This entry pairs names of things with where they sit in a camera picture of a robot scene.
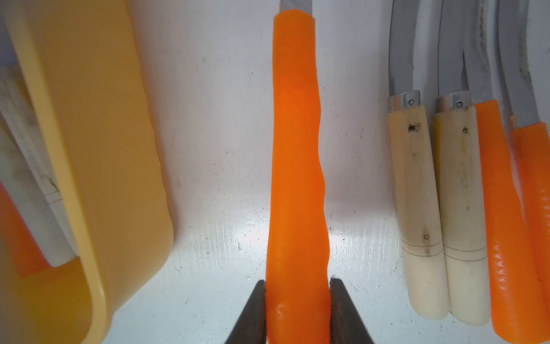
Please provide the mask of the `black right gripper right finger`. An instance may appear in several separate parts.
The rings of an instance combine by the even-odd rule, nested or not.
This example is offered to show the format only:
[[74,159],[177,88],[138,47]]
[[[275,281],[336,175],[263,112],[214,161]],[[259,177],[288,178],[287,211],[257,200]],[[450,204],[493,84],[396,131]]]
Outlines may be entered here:
[[331,293],[330,343],[373,344],[374,341],[342,280],[333,277],[329,288]]

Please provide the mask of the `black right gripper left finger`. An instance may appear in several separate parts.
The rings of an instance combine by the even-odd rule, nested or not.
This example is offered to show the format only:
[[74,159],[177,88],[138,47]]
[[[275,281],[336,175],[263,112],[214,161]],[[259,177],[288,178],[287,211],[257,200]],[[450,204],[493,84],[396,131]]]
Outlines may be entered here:
[[266,344],[266,282],[256,283],[226,344]]

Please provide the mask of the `yellow plastic storage tray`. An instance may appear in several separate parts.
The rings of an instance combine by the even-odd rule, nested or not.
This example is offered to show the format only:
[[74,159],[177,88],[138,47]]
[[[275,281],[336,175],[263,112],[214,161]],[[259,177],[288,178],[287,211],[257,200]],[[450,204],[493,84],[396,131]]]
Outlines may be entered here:
[[101,343],[165,264],[173,223],[125,1],[3,1],[78,259],[20,277],[1,246],[1,342]]

